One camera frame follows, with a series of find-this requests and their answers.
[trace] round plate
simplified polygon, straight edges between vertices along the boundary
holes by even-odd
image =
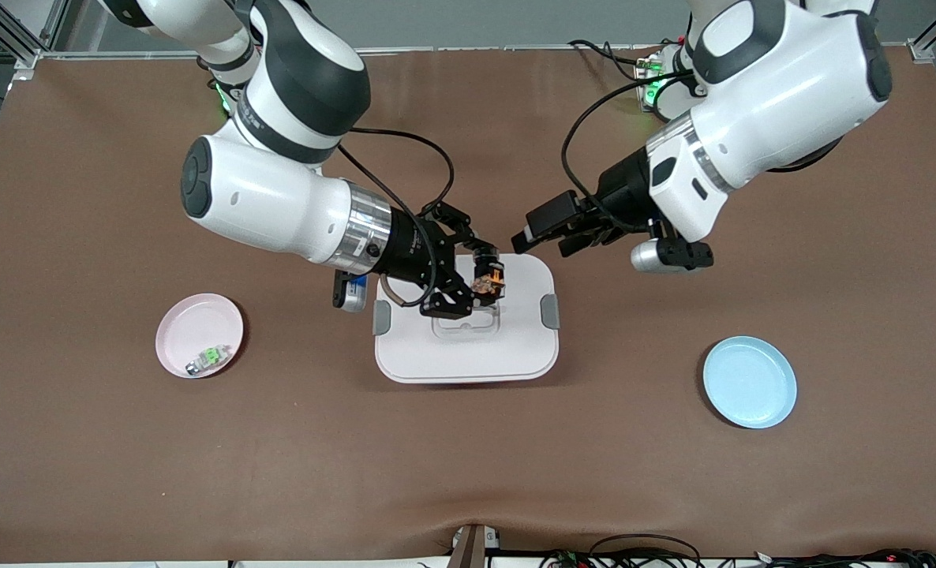
[[[718,342],[706,356],[703,386],[717,411],[745,428],[780,424],[797,400],[797,381],[787,358],[759,338]]]
[[[244,317],[237,305],[218,294],[197,294],[170,308],[155,331],[155,356],[163,368],[184,379],[212,376],[225,368],[240,349]],[[230,359],[197,375],[184,367],[211,346],[230,346]]]

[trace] brown tabletop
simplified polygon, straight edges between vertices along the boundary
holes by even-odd
[[[505,547],[659,532],[707,555],[936,550],[936,75],[890,51],[887,107],[821,164],[739,191],[695,276],[634,273],[635,237],[557,258],[555,368],[527,384],[410,387],[377,370],[370,314],[331,270],[187,220],[188,145],[222,119],[191,61],[43,61],[0,118],[0,562],[345,559],[442,552],[479,521]],[[563,191],[559,145],[619,86],[569,51],[368,58],[364,126],[457,162],[449,201],[507,245]],[[659,127],[633,97],[574,144],[588,183]],[[418,206],[443,163],[346,145]],[[352,176],[335,157],[331,175]],[[219,377],[155,359],[181,298],[244,309]],[[698,366],[752,334],[794,364],[785,423],[714,416]]]

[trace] small bottle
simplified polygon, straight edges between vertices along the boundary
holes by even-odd
[[[187,374],[194,377],[202,371],[212,369],[230,359],[230,346],[217,345],[198,353],[198,358],[184,366]]]

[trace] blue plate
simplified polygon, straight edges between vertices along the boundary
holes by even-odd
[[[717,411],[745,428],[780,424],[797,400],[794,370],[783,353],[763,339],[718,342],[703,365],[706,396]]]

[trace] pink plate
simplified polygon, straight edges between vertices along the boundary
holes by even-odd
[[[223,370],[237,356],[244,339],[244,317],[229,298],[197,294],[170,308],[155,331],[155,356],[163,368],[184,379],[200,379]],[[197,375],[184,367],[211,346],[230,346],[230,359]]]

